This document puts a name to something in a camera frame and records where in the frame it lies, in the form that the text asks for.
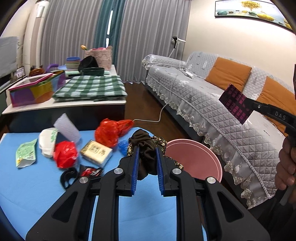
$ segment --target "sofa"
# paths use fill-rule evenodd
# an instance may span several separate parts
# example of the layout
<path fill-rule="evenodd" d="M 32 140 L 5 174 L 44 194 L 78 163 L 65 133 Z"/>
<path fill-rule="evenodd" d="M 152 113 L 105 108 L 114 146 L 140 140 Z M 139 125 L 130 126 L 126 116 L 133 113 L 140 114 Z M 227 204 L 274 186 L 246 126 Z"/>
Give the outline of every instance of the sofa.
<path fill-rule="evenodd" d="M 223 56 L 193 52 L 185 62 L 148 55 L 142 61 L 147 70 L 145 82 L 221 156 L 224 170 L 240 186 L 240 197 L 251 209 L 275 195 L 274 178 L 284 135 L 255 111 L 241 125 L 222 105 L 219 97 L 224 90 L 205 81 L 218 57 Z M 294 93 L 291 86 L 260 68 L 223 58 L 252 67 L 242 91 L 248 98 L 259 97 L 267 76 Z"/>

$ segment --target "golden tree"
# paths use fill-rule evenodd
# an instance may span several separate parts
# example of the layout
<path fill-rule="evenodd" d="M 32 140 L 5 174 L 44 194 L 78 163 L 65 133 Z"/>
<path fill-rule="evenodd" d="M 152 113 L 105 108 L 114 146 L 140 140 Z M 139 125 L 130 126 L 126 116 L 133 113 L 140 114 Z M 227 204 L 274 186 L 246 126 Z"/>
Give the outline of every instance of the golden tree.
<path fill-rule="evenodd" d="M 242 1 L 242 6 L 249 8 L 251 11 L 253 11 L 254 8 L 261 8 L 261 5 L 257 2 L 253 1 Z"/>

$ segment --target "framed painting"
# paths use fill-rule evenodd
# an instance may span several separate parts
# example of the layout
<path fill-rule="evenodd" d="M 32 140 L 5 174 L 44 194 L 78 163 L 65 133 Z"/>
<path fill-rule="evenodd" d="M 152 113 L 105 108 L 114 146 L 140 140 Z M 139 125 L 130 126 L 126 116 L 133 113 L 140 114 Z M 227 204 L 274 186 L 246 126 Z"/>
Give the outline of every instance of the framed painting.
<path fill-rule="evenodd" d="M 221 0 L 216 1 L 215 17 L 251 18 L 277 24 L 292 31 L 288 21 L 279 9 L 266 1 Z"/>

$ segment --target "black hair tie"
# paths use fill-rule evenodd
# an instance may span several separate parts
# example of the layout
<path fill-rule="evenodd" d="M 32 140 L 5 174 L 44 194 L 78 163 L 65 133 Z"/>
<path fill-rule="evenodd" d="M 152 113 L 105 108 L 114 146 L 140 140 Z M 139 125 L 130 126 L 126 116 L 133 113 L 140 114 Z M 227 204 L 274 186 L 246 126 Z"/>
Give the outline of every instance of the black hair tie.
<path fill-rule="evenodd" d="M 78 179 L 78 172 L 74 167 L 68 168 L 61 175 L 60 182 L 61 182 L 61 185 L 63 186 L 63 188 L 65 190 L 67 190 L 72 185 L 72 184 L 69 183 L 71 178 L 75 178 L 74 182 Z"/>

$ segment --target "window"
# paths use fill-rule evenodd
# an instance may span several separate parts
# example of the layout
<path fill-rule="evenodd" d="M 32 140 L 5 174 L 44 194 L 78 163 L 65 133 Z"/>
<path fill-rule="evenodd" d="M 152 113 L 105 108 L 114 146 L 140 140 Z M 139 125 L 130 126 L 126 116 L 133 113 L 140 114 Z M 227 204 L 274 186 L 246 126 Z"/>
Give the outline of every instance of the window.
<path fill-rule="evenodd" d="M 111 28 L 111 20 L 112 20 L 113 10 L 110 12 L 108 29 L 107 29 L 107 38 L 106 38 L 106 48 L 109 46 L 109 35 L 110 35 L 110 28 Z"/>

